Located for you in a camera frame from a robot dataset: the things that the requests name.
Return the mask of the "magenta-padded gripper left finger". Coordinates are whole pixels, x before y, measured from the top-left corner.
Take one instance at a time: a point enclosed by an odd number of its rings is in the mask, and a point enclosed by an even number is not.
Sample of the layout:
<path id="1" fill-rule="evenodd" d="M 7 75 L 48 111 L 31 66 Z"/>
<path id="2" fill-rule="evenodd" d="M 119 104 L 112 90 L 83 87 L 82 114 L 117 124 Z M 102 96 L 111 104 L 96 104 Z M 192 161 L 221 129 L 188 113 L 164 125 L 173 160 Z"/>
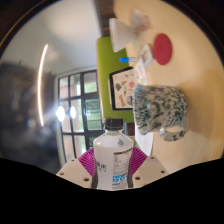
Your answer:
<path id="1" fill-rule="evenodd" d="M 98 177 L 94 149 L 91 148 L 78 159 L 71 158 L 59 170 L 57 176 L 84 188 L 96 189 Z"/>

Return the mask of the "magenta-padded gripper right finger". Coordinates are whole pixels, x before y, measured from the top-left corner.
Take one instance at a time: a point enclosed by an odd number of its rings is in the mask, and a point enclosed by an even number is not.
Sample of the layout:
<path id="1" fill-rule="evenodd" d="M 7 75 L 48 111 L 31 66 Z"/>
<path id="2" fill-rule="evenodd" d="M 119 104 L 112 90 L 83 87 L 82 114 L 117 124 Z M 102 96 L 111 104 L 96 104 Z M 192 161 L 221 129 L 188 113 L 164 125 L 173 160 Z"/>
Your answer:
<path id="1" fill-rule="evenodd" d="M 147 156 L 142 150 L 133 147 L 129 163 L 128 188 L 140 188 L 157 181 L 169 172 L 156 156 Z"/>

